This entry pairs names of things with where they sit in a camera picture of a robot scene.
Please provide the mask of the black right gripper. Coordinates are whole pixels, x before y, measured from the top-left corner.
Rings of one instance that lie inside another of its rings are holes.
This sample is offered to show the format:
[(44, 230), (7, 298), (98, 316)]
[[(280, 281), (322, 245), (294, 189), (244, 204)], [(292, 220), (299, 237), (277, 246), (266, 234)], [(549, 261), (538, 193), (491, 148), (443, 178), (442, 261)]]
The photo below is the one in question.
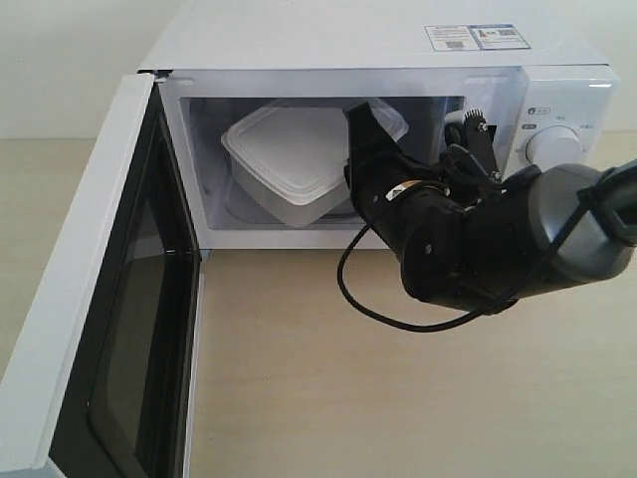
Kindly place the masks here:
[(344, 112), (349, 158), (344, 168), (352, 205), (395, 254), (424, 251), (454, 238), (478, 186), (436, 163), (426, 166), (399, 153), (370, 103)]

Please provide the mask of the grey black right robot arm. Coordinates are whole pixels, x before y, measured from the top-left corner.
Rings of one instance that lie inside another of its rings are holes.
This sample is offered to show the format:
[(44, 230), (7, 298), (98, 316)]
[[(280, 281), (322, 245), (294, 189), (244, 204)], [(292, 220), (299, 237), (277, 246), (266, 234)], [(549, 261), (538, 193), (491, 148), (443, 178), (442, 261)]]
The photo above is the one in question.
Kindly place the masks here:
[(478, 110), (445, 127), (431, 164), (402, 150), (369, 104), (344, 113), (349, 197), (418, 301), (491, 313), (612, 279), (636, 250), (636, 166), (529, 165), (501, 178)]

